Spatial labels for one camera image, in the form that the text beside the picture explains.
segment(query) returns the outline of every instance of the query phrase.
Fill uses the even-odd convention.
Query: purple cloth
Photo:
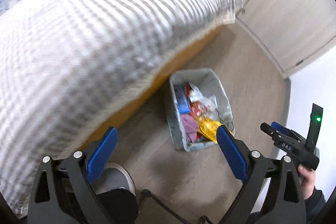
[[[197,139],[197,131],[199,128],[198,122],[189,114],[182,114],[181,118],[187,141],[194,143]]]

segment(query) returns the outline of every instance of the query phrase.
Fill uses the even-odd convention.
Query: door
[[[238,18],[284,75],[336,36],[335,0],[248,0],[244,8]]]

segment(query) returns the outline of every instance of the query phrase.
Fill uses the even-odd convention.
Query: wooden bed frame
[[[165,81],[168,80],[173,72],[180,69],[185,63],[187,63],[187,61],[196,56],[201,49],[219,35],[224,28],[225,25],[216,27],[214,30],[207,33],[203,38],[196,40],[190,46],[186,47],[183,51],[177,54],[174,59],[167,63],[157,74],[150,88],[145,90],[139,98],[133,100],[123,109],[114,113],[89,136],[80,149],[84,150],[90,142],[99,140],[110,126],[115,128],[122,126],[123,123],[126,122],[145,103],[145,101],[162,86]]]

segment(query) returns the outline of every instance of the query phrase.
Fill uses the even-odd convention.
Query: plastic container
[[[196,85],[207,98],[212,95],[216,96],[220,121],[234,135],[235,129],[231,106],[221,81],[214,71],[210,68],[179,70],[169,78],[169,85],[166,87],[164,95],[167,122],[174,148],[176,150],[190,152],[215,145],[212,141],[189,143],[186,140],[181,115],[177,110],[177,99],[174,92],[174,86],[185,85],[187,83]]]

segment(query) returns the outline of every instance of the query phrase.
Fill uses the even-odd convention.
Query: black sleeve
[[[304,201],[306,206],[307,223],[313,221],[313,219],[320,213],[325,203],[326,200],[324,199],[322,191],[314,188],[313,194],[310,198]]]

